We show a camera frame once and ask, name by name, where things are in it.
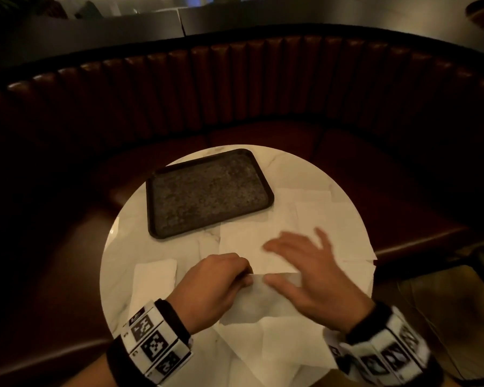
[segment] white marble tabletop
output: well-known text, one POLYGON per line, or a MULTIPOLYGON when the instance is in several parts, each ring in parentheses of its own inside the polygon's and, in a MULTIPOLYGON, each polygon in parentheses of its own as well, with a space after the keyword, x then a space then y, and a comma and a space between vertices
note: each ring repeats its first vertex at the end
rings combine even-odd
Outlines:
MULTIPOLYGON (((344 191, 322 170, 297 156, 281 150, 254 145, 228 145, 192 153, 174 163, 245 148, 253 152, 272 190, 277 188, 329 191, 331 202, 351 203, 344 191)), ((243 221, 265 221, 268 212, 243 218, 243 221)), ((369 242, 367 234, 356 242, 369 242)), ((100 273, 100 291, 104 316, 113 336, 127 321, 133 273, 136 264, 157 260, 177 261, 176 284, 184 274, 209 254, 219 251, 220 225, 158 241, 147 229, 145 183, 124 205, 111 228, 106 242, 100 273)), ((262 386, 246 364, 240 360, 213 328, 194 336, 193 367, 185 366, 168 384, 194 387, 262 386), (187 371, 194 369, 194 374, 187 371)), ((307 387, 329 370, 302 366, 292 381, 293 387, 307 387)))

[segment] hand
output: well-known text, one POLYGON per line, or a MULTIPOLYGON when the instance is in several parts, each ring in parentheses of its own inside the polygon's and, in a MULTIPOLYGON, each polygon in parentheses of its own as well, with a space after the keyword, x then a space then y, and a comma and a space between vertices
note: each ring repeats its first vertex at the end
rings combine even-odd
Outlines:
POLYGON ((304 316, 329 329, 348 333, 373 310, 375 304, 337 266, 328 236, 315 229, 323 247, 307 236, 282 232, 267 241, 266 251, 281 255, 301 272, 298 288, 279 274, 266 274, 264 282, 274 288, 304 316))
POLYGON ((210 255, 192 267, 167 301, 190 334, 213 324, 231 308, 236 294, 253 283, 249 261, 237 254, 210 255))

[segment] wristband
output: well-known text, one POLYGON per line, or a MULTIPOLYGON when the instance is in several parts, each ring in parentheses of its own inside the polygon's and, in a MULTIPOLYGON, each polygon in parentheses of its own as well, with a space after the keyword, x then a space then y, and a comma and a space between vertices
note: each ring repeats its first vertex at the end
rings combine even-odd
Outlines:
POLYGON ((119 387, 161 385, 191 358, 189 345, 190 333, 172 306, 159 299, 122 327, 107 351, 108 364, 119 387))
POLYGON ((439 387, 443 370, 423 338, 396 308, 378 303, 347 335, 341 347, 353 357, 362 378, 372 384, 439 387))

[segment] tray rim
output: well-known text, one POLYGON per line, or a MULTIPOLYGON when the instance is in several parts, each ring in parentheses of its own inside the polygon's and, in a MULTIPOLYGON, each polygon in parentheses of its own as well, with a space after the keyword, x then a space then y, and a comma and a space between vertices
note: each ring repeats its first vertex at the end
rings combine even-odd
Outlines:
MULTIPOLYGON (((152 212, 154 212, 154 203, 153 203, 154 201, 152 200, 152 198, 149 197, 150 195, 152 195, 152 192, 153 192, 151 179, 155 175, 158 175, 158 174, 166 174, 168 172, 180 170, 180 169, 183 169, 183 168, 193 167, 193 166, 196 166, 198 164, 202 164, 202 163, 206 163, 206 162, 213 162, 213 161, 216 160, 216 158, 218 156, 226 156, 226 155, 246 155, 247 157, 249 157, 251 163, 253 164, 253 168, 255 169, 255 171, 257 173, 258 179, 262 183, 262 186, 264 187, 265 193, 267 194, 268 199, 269 199, 269 203, 263 208, 252 210, 252 211, 247 212, 243 215, 234 215, 234 216, 227 218, 226 220, 230 220, 230 219, 233 219, 233 218, 238 217, 238 216, 244 216, 246 214, 259 212, 261 210, 265 210, 265 209, 270 208, 274 204, 275 195, 272 192, 272 189, 269 185, 269 182, 267 182, 267 179, 265 178, 264 173, 263 173, 262 169, 260 168, 260 166, 257 162, 257 159, 255 158, 252 151, 250 151, 249 149, 237 148, 237 149, 228 150, 227 152, 220 152, 220 153, 216 153, 214 155, 199 157, 197 159, 188 160, 188 161, 182 162, 182 163, 171 164, 169 166, 165 166, 165 167, 162 167, 160 169, 153 171, 151 176, 145 181, 145 196, 147 198, 147 227, 148 227, 149 234, 153 238, 155 238, 157 240, 164 240, 164 239, 168 239, 168 238, 171 238, 171 237, 174 237, 174 236, 177 236, 177 235, 182 235, 182 234, 185 234, 185 233, 188 233, 188 232, 198 230, 199 228, 203 228, 205 226, 192 228, 190 230, 178 232, 178 233, 175 233, 175 234, 169 235, 169 236, 161 236, 156 231, 154 231, 153 229, 156 227, 155 226, 155 224, 156 224, 155 217, 154 217, 154 214, 152 214, 152 212)), ((222 221, 212 222, 210 224, 207 224, 206 227, 209 227, 210 225, 218 224, 220 222, 222 222, 222 221)))

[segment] brown leather booth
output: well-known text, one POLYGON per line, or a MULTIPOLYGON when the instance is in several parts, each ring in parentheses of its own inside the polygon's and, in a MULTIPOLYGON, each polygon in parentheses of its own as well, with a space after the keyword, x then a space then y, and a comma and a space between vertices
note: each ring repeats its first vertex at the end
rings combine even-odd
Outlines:
POLYGON ((484 239, 484 71, 352 33, 206 44, 0 89, 0 385, 105 350, 110 226, 154 169, 200 149, 312 162, 358 208, 379 265, 484 239))

